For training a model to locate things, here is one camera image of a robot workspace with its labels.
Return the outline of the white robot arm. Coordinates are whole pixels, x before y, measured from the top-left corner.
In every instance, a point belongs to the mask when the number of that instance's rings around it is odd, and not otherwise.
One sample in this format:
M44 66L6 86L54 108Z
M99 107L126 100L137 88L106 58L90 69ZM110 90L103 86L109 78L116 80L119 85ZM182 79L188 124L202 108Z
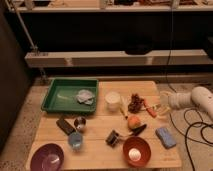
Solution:
M161 91L161 105L172 110L198 108L208 114L213 121L213 93L202 86L194 87L190 92L171 93Z

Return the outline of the white fabric-covered gripper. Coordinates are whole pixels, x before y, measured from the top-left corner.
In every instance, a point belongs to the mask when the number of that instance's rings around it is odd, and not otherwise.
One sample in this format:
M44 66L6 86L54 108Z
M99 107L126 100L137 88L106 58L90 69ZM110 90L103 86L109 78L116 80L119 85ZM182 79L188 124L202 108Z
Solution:
M160 91L161 99L168 99L168 104L172 109L184 109L193 106L190 93L173 93L169 91ZM166 115L170 111L167 105L158 104L156 106L156 113L158 116Z

